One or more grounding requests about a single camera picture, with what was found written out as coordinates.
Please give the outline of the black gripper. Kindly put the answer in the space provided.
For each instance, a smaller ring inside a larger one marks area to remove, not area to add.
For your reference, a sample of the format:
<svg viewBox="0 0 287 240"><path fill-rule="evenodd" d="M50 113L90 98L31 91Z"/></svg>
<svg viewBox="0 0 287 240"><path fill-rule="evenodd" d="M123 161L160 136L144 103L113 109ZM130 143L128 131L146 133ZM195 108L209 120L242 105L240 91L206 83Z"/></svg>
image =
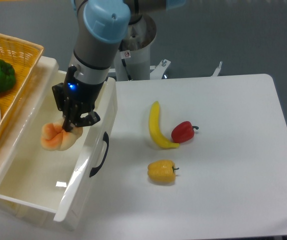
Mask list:
<svg viewBox="0 0 287 240"><path fill-rule="evenodd" d="M95 102L103 84L84 83L74 77L76 71L76 66L70 66L64 83L51 87L56 107L64 118L62 128L66 132L93 126L101 120L95 112Z"/></svg>

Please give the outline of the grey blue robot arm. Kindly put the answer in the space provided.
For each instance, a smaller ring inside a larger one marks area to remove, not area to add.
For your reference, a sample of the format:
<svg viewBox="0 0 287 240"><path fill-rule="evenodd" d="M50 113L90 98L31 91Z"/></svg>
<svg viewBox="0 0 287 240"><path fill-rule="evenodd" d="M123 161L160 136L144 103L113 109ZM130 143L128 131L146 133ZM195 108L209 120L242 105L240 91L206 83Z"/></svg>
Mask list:
<svg viewBox="0 0 287 240"><path fill-rule="evenodd" d="M119 81L150 78L150 47L157 28L149 13L184 4L183 0L72 2L78 37L64 82L52 87L65 131L99 122L95 102L111 67Z"/></svg>

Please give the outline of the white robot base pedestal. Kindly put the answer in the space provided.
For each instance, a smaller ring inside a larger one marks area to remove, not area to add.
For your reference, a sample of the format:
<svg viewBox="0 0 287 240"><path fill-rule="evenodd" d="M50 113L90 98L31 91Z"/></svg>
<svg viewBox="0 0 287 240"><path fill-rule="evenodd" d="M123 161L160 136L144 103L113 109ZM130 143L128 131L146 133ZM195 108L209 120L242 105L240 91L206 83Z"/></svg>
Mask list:
<svg viewBox="0 0 287 240"><path fill-rule="evenodd" d="M157 27L147 14L135 17L130 22L125 38L121 41L114 58L114 68L124 59L130 74L138 80L150 79L151 45L155 41Z"/></svg>

